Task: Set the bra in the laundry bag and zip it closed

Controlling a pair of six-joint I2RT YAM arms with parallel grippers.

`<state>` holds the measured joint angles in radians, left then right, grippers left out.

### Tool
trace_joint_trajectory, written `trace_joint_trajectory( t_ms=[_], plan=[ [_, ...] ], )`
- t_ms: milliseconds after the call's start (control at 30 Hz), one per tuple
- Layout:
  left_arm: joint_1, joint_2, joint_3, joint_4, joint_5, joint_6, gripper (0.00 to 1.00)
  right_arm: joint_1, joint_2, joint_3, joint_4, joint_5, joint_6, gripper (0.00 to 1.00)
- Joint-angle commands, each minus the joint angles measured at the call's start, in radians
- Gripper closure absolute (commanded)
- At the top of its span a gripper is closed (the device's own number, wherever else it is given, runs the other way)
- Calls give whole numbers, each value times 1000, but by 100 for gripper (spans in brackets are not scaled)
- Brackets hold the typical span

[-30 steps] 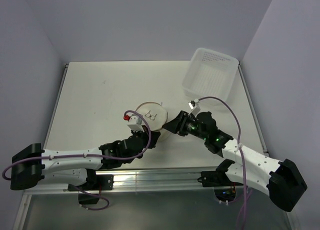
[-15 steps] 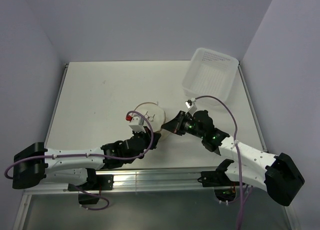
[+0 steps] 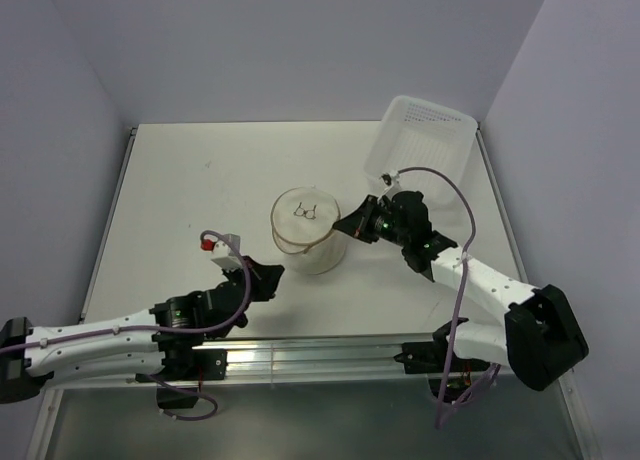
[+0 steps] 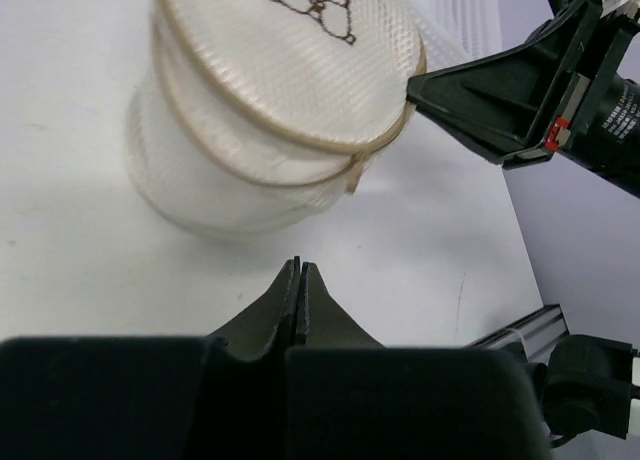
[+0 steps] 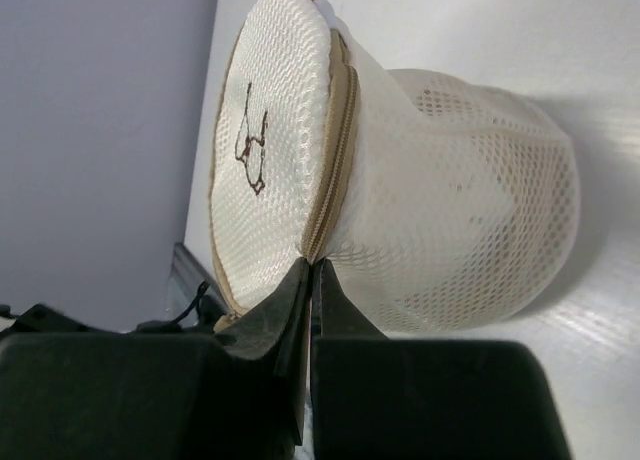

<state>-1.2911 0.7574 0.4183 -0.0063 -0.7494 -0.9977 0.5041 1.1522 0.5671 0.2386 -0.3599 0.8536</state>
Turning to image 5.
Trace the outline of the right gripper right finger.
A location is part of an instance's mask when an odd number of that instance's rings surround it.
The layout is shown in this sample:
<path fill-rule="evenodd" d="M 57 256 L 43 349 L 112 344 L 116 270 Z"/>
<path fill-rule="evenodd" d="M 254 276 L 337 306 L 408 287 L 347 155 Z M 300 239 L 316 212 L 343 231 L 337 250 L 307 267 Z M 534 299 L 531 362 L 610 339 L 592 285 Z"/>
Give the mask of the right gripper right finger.
<path fill-rule="evenodd" d="M 524 345 L 393 340 L 314 270 L 314 454 L 319 459 L 567 459 L 545 373 Z"/>

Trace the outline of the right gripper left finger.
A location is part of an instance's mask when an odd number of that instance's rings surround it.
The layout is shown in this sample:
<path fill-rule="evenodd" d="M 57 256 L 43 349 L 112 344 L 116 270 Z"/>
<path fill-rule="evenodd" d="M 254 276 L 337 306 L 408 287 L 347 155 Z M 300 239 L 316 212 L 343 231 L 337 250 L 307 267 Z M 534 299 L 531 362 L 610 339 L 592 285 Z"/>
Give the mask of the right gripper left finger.
<path fill-rule="evenodd" d="M 309 266 L 228 327 L 99 330 L 43 304 L 1 334 L 5 459 L 290 459 L 304 435 Z"/>

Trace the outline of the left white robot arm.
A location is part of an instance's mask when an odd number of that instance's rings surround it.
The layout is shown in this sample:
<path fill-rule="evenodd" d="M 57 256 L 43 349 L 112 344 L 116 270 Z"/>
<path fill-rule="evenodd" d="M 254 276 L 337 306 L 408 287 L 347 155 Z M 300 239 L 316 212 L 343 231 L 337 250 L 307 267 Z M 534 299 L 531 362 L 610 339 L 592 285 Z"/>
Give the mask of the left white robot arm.
<path fill-rule="evenodd" d="M 173 332 L 212 328 L 226 313 L 203 281 L 190 291 L 170 282 L 114 291 L 87 288 L 69 300 L 40 298 L 17 312 L 1 306 L 1 335 L 45 332 Z"/>

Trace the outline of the white mesh laundry bag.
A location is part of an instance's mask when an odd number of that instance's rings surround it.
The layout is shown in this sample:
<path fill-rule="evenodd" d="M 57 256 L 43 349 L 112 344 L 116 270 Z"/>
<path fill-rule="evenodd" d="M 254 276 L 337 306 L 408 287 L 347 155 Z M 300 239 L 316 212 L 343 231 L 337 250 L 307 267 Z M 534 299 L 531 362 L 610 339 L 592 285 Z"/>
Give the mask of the white mesh laundry bag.
<path fill-rule="evenodd" d="M 327 0 L 257 0 L 227 67 L 209 187 L 214 274 L 246 313 L 326 259 L 392 332 L 529 305 L 574 244 L 570 138 L 507 91 L 387 70 Z"/>

